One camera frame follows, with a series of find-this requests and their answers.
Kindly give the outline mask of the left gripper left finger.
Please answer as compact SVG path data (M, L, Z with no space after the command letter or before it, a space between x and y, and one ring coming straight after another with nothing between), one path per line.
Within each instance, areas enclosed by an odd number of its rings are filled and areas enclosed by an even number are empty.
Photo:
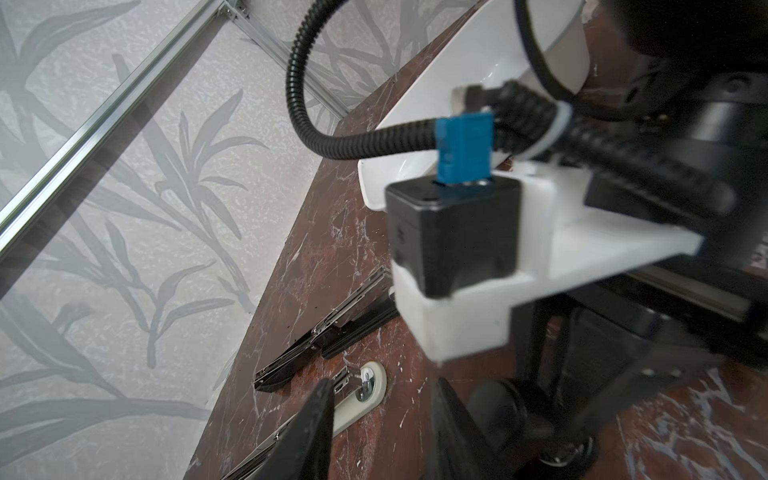
M327 479L333 438L334 391L321 380L253 479Z

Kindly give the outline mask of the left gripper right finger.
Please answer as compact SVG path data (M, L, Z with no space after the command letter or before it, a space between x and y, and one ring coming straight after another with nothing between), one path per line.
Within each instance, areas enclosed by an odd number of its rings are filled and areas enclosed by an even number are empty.
M510 478L510 470L492 451L455 390L442 377L432 391L431 426L429 479Z

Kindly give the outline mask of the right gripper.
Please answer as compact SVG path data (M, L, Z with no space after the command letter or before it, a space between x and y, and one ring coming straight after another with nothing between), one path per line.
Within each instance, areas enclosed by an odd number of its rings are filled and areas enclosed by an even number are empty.
M767 279L676 258L514 307L513 377L468 410L518 479L580 479L617 413L732 359L767 364Z

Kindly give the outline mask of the beige stapler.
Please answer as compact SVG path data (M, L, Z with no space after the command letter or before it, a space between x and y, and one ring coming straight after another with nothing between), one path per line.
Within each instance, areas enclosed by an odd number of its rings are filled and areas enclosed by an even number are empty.
M360 368L345 365L332 381L335 406L333 436L336 437L383 401L387 373L381 363L370 361ZM289 417L223 479L250 479L266 462L294 418L295 415Z

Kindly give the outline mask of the black stapler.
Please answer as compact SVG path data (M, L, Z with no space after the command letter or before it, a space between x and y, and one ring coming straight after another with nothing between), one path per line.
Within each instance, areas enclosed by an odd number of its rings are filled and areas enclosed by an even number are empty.
M398 316L391 273L380 267L275 360L258 370L254 390L272 393L283 388L315 356L333 358Z

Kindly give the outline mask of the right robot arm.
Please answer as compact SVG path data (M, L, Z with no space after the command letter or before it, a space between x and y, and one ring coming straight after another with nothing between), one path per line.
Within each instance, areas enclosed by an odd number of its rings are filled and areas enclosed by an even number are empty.
M609 167L668 179L658 196L693 188L688 165L730 187L730 211L681 218L700 250L578 286L514 310L518 373L484 385L479 426L518 479L579 479L609 417L723 358L767 364L767 284L740 269L767 227L767 5L763 1L610 1L631 48L646 57L623 103L569 93L545 63L528 4L514 5L524 51L545 91L581 116L617 122L610 140L578 126L565 150L589 154L590 207L655 223L676 216L620 188Z

